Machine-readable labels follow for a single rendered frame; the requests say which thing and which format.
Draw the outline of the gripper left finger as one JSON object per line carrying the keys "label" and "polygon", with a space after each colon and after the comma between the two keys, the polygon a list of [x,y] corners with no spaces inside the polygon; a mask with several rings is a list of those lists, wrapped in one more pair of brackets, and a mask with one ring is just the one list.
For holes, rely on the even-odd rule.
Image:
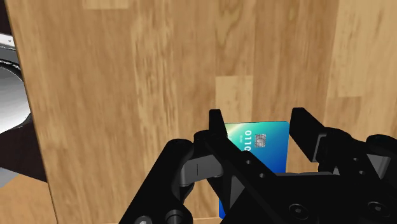
{"label": "gripper left finger", "polygon": [[118,224],[194,224],[184,205],[195,183],[206,180],[221,200],[220,224],[277,224],[272,189],[276,175],[229,140],[220,109],[209,111],[209,128],[194,140],[166,143]]}

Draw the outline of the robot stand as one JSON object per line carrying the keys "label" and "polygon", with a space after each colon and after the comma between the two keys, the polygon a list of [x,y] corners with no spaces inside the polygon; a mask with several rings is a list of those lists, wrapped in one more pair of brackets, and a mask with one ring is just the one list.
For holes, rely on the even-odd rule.
{"label": "robot stand", "polygon": [[47,182],[6,7],[0,0],[0,170]]}

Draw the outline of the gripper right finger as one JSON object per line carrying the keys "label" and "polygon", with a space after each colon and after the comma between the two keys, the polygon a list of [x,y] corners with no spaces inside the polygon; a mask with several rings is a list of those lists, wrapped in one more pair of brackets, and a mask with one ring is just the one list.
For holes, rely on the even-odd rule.
{"label": "gripper right finger", "polygon": [[311,162],[319,164],[320,183],[397,187],[397,139],[374,134],[365,141],[325,127],[305,108],[293,108],[289,135]]}

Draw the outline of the blue green bank card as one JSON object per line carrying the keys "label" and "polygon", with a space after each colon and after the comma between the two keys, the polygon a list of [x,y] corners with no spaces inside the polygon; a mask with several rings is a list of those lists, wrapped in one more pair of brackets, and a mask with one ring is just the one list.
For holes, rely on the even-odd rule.
{"label": "blue green bank card", "polygon": [[241,151],[250,151],[274,173],[286,172],[289,123],[227,123],[228,138]]}

